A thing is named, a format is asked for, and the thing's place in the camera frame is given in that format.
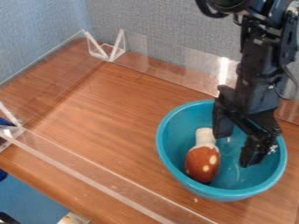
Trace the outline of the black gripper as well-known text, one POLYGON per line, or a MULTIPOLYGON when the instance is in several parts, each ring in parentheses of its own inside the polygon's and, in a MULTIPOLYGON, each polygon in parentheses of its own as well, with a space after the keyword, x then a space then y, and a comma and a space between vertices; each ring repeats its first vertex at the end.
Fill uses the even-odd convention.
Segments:
POLYGON ((276 139, 281 134, 273 117, 285 87, 285 73, 252 73, 237 70, 235 87, 219 85, 213 102, 212 134, 216 139, 229 137, 239 127, 247 134, 240 150, 239 165, 257 165, 265 156, 276 152, 276 139))

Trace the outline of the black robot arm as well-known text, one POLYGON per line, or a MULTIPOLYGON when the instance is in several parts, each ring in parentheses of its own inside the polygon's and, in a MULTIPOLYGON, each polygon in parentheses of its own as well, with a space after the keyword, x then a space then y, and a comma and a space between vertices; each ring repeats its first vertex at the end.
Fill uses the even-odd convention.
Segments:
POLYGON ((213 102, 212 133, 228 137, 235 128, 247 134, 239 165, 259 164, 276 151, 281 135, 273 113, 288 82, 296 78, 287 66, 299 52, 299 0, 195 0, 209 18, 233 17, 240 27, 236 86, 219 86, 213 102))

